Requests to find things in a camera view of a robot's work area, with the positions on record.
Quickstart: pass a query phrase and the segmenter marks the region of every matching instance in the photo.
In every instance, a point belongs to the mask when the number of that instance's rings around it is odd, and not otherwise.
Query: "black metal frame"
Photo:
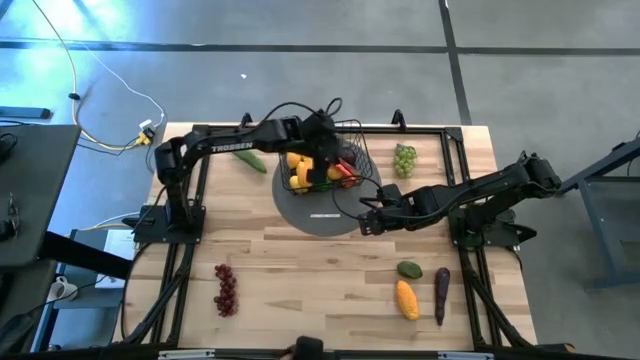
[[[445,176],[447,179],[447,185],[455,184],[455,174],[453,169],[453,160],[451,155],[450,144],[454,141],[456,154],[460,163],[460,172],[462,180],[466,181],[470,179],[469,167],[466,158],[466,152],[464,148],[464,139],[462,136],[462,129],[460,127],[408,127],[406,121],[402,116],[402,113],[397,110],[393,116],[392,124],[397,125],[388,127],[367,127],[364,126],[361,130],[365,134],[403,134],[403,135],[436,135],[440,138],[441,149],[443,154],[443,160],[445,165]],[[233,128],[236,125],[220,125],[214,126],[219,129]],[[209,156],[201,159],[200,173],[198,177],[195,204],[202,205],[202,199],[204,195],[204,189],[206,185],[206,179],[209,167]],[[165,263],[164,274],[162,278],[162,289],[166,288],[170,283],[173,268],[175,265],[175,255],[177,252],[178,244],[170,244],[169,252],[167,254],[167,260]],[[195,245],[185,245],[185,260],[191,260],[194,255]],[[595,359],[614,359],[609,357],[600,357],[592,355],[581,354],[569,354],[564,352],[545,352],[537,347],[529,346],[526,340],[517,335],[517,332],[510,332],[508,330],[513,329],[508,323],[508,320],[504,314],[500,311],[498,305],[493,301],[491,294],[491,282],[489,278],[489,271],[486,262],[486,256],[482,248],[475,251],[476,258],[479,264],[479,274],[477,274],[470,263],[468,251],[458,246],[458,253],[462,266],[463,284],[465,289],[465,297],[467,300],[467,308],[469,315],[469,325],[471,330],[471,337],[473,341],[473,352],[447,352],[447,351],[351,351],[351,350],[336,350],[332,352],[325,352],[324,358],[328,360],[339,359],[390,359],[390,358],[403,358],[403,359],[571,359],[571,360],[595,360]],[[169,336],[165,342],[161,342],[161,332],[164,320],[165,309],[162,309],[162,313],[156,320],[153,326],[150,344],[114,344],[104,348],[93,349],[81,349],[70,351],[56,351],[56,352],[40,352],[32,354],[19,354],[8,357],[8,359],[157,359],[159,351],[178,350],[178,339],[182,326],[182,317],[184,314],[184,305],[186,302],[186,294],[188,289],[190,266],[187,269],[187,276],[180,283],[178,288],[177,301],[175,304],[174,318],[171,324]],[[480,322],[478,318],[478,310],[475,301],[475,292],[483,300],[489,317],[490,332],[491,332],[491,344],[487,344],[482,337],[482,331],[480,328]],[[505,336],[514,342],[514,348],[508,348],[501,346],[501,334],[500,329],[505,331]],[[217,358],[279,358],[282,353],[276,350],[268,349],[209,349],[209,355],[213,355]]]
[[[245,121],[243,118],[243,123],[248,125],[250,121]],[[409,127],[407,126],[406,120],[400,110],[396,110],[393,114],[393,118],[391,121],[392,125],[397,125],[397,127],[367,127],[366,124],[363,124],[361,128],[352,129],[351,127],[342,127],[337,128],[338,132],[362,132],[364,134],[413,134],[413,135],[435,135],[438,136],[441,143],[441,150],[443,155],[443,160],[445,164],[445,177],[447,179],[447,185],[455,185],[455,174],[453,170],[453,160],[450,149],[450,142],[454,141],[456,154],[458,157],[458,161],[460,163],[460,171],[462,175],[462,180],[466,181],[470,179],[469,167],[466,157],[466,151],[464,148],[464,139],[462,136],[462,129],[460,127]],[[237,125],[213,125],[214,129],[231,129],[236,127]],[[194,206],[202,206],[202,198],[204,195],[204,189],[207,181],[207,173],[209,167],[210,156],[204,157],[201,160],[200,165],[200,173],[198,177],[197,189],[196,189],[196,197]],[[167,253],[167,260],[165,262],[165,269],[162,277],[160,293],[164,290],[168,282],[171,280],[173,274],[173,268],[175,264],[175,254],[177,252],[177,244],[170,244],[169,251]],[[186,245],[188,248],[191,247],[191,251],[193,251],[194,245]],[[462,248],[458,248],[461,263],[464,263],[464,257],[467,256],[467,253]],[[480,265],[480,280],[485,286],[486,290],[489,294],[492,295],[491,292],[491,281],[489,278],[489,270],[487,268],[487,261],[485,257],[484,250],[480,249],[476,251],[476,257],[478,260],[478,264]],[[171,324],[171,330],[169,336],[167,338],[167,342],[177,344],[181,323],[182,323],[182,315],[184,313],[184,305],[186,302],[186,290],[188,288],[189,277],[185,278],[182,282],[177,295],[177,301],[175,304],[174,318]],[[486,345],[482,338],[482,333],[480,329],[480,322],[478,319],[478,310],[475,302],[475,295],[473,292],[473,288],[470,285],[469,275],[463,272],[463,282],[465,287],[465,296],[467,300],[468,313],[469,313],[469,323],[471,327],[471,336],[473,338],[474,348],[478,345]],[[151,343],[159,343],[164,316],[161,315],[156,323],[153,326],[152,334],[151,334]],[[491,329],[491,344],[501,345],[501,337],[498,326],[495,322],[494,316],[489,313],[489,323]]]

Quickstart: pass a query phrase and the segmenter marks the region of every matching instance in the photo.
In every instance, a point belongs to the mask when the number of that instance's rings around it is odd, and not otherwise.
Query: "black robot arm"
[[[415,231],[437,223],[461,205],[491,197],[481,205],[464,209],[465,228],[479,231],[526,198],[552,196],[560,184],[547,160],[523,152],[516,163],[503,170],[455,186],[425,186],[403,195],[397,185],[385,185],[378,190],[375,203],[361,199],[372,209],[358,217],[360,231],[363,235],[400,229]]]
[[[208,125],[195,126],[190,133],[170,139],[155,150],[158,179],[167,192],[165,217],[168,230],[184,229],[192,224],[186,189],[189,174],[198,160],[210,154],[245,149],[270,153],[292,151],[336,161],[338,139],[333,120],[322,111],[304,121],[291,116],[264,120],[251,128],[217,130]]]

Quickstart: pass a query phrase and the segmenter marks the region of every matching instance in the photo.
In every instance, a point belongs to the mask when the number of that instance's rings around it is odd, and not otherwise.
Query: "white cable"
[[[155,126],[155,127],[158,127],[158,126],[162,125],[162,123],[164,122],[165,115],[164,115],[164,109],[162,108],[162,106],[160,106],[160,104],[158,104],[155,100],[153,100],[153,98],[152,98],[151,96],[146,95],[146,94],[143,94],[143,93],[138,92],[138,91],[136,91],[136,90],[133,90],[133,89],[129,86],[129,84],[127,84],[127,82],[126,82],[126,81],[124,81],[124,79],[120,77],[120,75],[116,74],[116,72],[115,72],[115,71],[111,70],[107,65],[105,65],[105,63],[103,63],[103,62],[100,60],[100,58],[98,58],[98,57],[93,53],[93,51],[91,51],[91,49],[89,49],[85,44],[81,44],[81,45],[82,45],[85,49],[87,49],[87,51],[89,52],[89,54],[91,54],[91,56],[93,56],[93,58],[94,58],[94,59],[96,59],[96,61],[97,61],[97,62],[99,62],[99,63],[100,63],[100,65],[102,65],[102,66],[103,66],[103,67],[104,67],[108,72],[110,72],[113,76],[115,76],[116,78],[118,78],[118,80],[120,80],[120,82],[122,82],[122,84],[123,84],[123,85],[124,85],[124,86],[129,90],[129,91],[131,91],[132,93],[134,93],[134,94],[136,94],[136,95],[138,95],[138,96],[142,96],[143,98],[146,98],[146,99],[148,99],[149,101],[151,101],[151,102],[153,103],[153,105],[155,105],[155,106],[158,108],[158,110],[160,110],[160,121],[159,121],[157,124],[155,124],[154,126]]]
[[[139,215],[140,215],[139,211],[136,211],[134,213],[122,214],[122,215],[114,216],[112,218],[108,218],[107,220],[101,221],[101,222],[99,222],[99,223],[97,223],[97,224],[95,224],[93,226],[95,227],[95,226],[104,225],[104,224],[106,224],[108,222],[111,222],[111,221],[114,221],[114,220],[118,220],[118,219],[121,219],[121,218],[127,217],[127,216],[139,216]]]
[[[73,93],[77,94],[77,88],[78,88],[78,77],[77,77],[77,73],[76,73],[76,66],[73,62],[73,58],[71,57],[71,53],[69,52],[69,48],[67,47],[67,44],[64,42],[64,40],[62,39],[62,36],[60,36],[60,33],[58,33],[58,30],[56,29],[55,26],[53,26],[53,23],[51,22],[51,20],[49,20],[49,17],[47,16],[47,14],[45,14],[44,10],[42,10],[42,8],[40,7],[40,5],[38,5],[38,3],[36,2],[36,0],[31,0],[31,2],[33,2],[33,4],[36,6],[36,8],[38,8],[38,11],[40,12],[40,14],[42,14],[42,17],[44,17],[44,19],[47,21],[47,23],[49,24],[49,27],[51,27],[51,30],[53,30],[53,32],[56,34],[56,37],[58,38],[58,40],[60,41],[60,44],[62,44],[62,47],[64,48],[64,51],[67,54],[67,57],[69,58],[69,64],[71,65],[71,72],[73,74]],[[89,53],[91,54],[91,56],[94,57],[94,59],[96,59],[105,69],[107,69],[111,74],[113,74],[114,76],[116,76],[120,81],[122,81],[122,83],[127,87],[127,89],[129,89],[131,92],[133,92],[136,95],[139,96],[143,96],[149,100],[151,100],[151,102],[153,102],[153,104],[155,104],[158,109],[160,109],[160,121],[158,122],[157,125],[155,125],[156,127],[161,125],[162,122],[164,121],[165,115],[164,115],[164,110],[162,109],[162,107],[160,105],[158,105],[158,103],[156,103],[150,96],[144,95],[142,93],[139,93],[137,91],[134,91],[133,89],[131,89],[129,87],[129,85],[127,85],[127,83],[120,77],[118,76],[113,70],[109,69],[102,61],[100,61],[100,59],[98,59],[97,56],[95,56],[93,54],[93,52],[91,52],[91,50],[89,50]],[[75,99],[71,99],[71,119],[73,121],[73,123],[78,126],[80,128],[81,134],[84,135],[85,137],[88,138],[89,141],[96,143],[100,146],[102,146],[105,149],[109,149],[109,150],[129,150],[129,149],[133,149],[137,146],[139,146],[139,144],[134,144],[134,145],[130,145],[130,146],[111,146],[108,144],[104,144],[101,141],[95,139],[94,137],[91,136],[91,134],[89,134],[87,131],[84,130],[84,128],[82,128],[82,126],[80,125],[80,123],[78,122],[78,119],[76,117],[76,100]]]

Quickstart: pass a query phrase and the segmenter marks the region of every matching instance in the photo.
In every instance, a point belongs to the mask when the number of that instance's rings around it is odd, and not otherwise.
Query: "yellow fruit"
[[[287,153],[287,165],[289,165],[289,169],[295,169],[300,161],[302,161],[302,156],[296,153]]]
[[[337,167],[335,166],[330,166],[329,169],[327,170],[327,177],[330,180],[340,180],[342,179],[342,172],[340,170],[338,170]]]
[[[300,161],[300,163],[298,163],[298,166],[296,167],[296,175],[298,175],[298,183],[302,187],[311,186],[311,183],[307,181],[307,171],[310,168],[311,167],[309,166],[309,163],[304,161]]]
[[[420,317],[418,298],[406,281],[399,280],[396,284],[396,298],[404,316],[409,320],[418,320]]]
[[[302,161],[307,165],[307,169],[313,169],[313,158],[302,155]]]
[[[293,189],[296,194],[304,194],[307,192],[307,189],[304,189],[300,186],[298,177],[295,175],[289,178],[289,185],[291,185],[291,189]]]

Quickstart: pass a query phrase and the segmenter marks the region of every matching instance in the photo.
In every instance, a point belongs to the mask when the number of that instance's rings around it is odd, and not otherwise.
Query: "wooden tabletop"
[[[168,124],[164,140],[182,136],[192,126]],[[467,126],[463,134],[471,176],[495,171],[488,128]],[[383,184],[395,182],[404,192],[445,183],[436,136],[365,138]],[[418,163],[411,179],[400,180],[392,174],[397,143],[417,150]],[[181,347],[284,349],[298,336],[307,335],[323,339],[331,349],[472,349],[460,261],[450,244],[446,220],[416,232],[395,231],[377,237],[363,237],[359,230],[333,238],[305,234],[291,227],[273,203],[271,182],[277,156],[256,154],[268,169],[266,175],[229,153],[211,157],[204,198],[205,233],[191,271]],[[454,163],[457,181],[461,181],[457,161]],[[154,178],[149,202],[160,188]],[[128,332],[158,296],[167,247],[150,246],[133,271],[125,307]],[[487,248],[486,252],[497,303],[524,338],[535,343],[518,261],[504,249]],[[410,282],[419,299],[417,321],[406,320],[394,300],[395,267],[403,260],[419,264],[424,272],[421,279]],[[213,302],[219,292],[214,266],[220,263],[232,266],[238,279],[239,312],[230,318],[219,317]],[[451,270],[452,278],[446,317],[439,327],[432,284],[435,271],[443,266]],[[170,328],[174,300],[175,295],[163,338]],[[489,339],[486,312],[477,301],[483,334]]]

